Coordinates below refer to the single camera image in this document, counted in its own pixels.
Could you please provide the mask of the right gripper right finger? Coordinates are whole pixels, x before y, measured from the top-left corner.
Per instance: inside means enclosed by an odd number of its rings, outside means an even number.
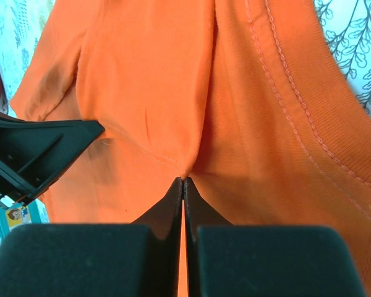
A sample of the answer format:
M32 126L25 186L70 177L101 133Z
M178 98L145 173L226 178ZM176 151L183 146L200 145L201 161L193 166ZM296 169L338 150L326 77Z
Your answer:
M325 226L236 226L184 181L190 296L364 296L340 235Z

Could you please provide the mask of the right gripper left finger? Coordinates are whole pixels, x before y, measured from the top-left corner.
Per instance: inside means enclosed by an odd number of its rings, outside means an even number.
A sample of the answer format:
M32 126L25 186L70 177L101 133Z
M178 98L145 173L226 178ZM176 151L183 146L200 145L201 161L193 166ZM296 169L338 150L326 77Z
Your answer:
M130 224L28 224L0 246L0 296L176 296L181 178Z

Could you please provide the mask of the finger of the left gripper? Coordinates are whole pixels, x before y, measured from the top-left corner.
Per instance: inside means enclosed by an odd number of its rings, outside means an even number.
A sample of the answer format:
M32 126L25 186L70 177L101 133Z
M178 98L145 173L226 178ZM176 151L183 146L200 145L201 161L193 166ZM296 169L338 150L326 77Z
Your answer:
M103 132L96 120L33 122L0 112L0 206L33 202Z

